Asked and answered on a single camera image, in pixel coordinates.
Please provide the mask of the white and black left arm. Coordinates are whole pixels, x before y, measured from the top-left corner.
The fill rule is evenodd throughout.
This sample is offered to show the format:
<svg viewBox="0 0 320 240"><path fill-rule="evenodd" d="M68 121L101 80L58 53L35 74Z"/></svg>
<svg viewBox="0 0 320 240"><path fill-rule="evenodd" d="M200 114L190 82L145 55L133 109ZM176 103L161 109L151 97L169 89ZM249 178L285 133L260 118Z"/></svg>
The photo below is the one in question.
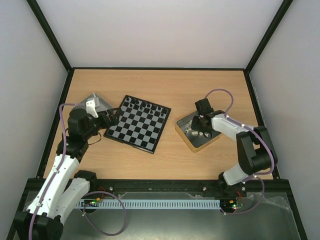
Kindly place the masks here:
<svg viewBox="0 0 320 240"><path fill-rule="evenodd" d="M115 108L71 110L50 173L26 210L14 216L14 226L21 240L61 238L65 222L76 204L97 186L96 173L87 170L74 173L89 148L88 140L101 129L109 129L118 122Z"/></svg>

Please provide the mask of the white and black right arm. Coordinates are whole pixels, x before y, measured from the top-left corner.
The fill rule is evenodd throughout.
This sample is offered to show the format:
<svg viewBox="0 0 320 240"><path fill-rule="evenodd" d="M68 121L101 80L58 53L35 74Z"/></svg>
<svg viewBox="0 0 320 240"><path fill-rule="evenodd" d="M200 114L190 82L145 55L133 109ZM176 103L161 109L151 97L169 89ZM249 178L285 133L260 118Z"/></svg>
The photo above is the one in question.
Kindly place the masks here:
<svg viewBox="0 0 320 240"><path fill-rule="evenodd" d="M236 142L237 164L220 173L217 180L217 189L224 196L233 193L239 183L271 174L278 163L270 134L264 126L248 126L222 111L214 111L194 116L191 128L203 134L219 132Z"/></svg>

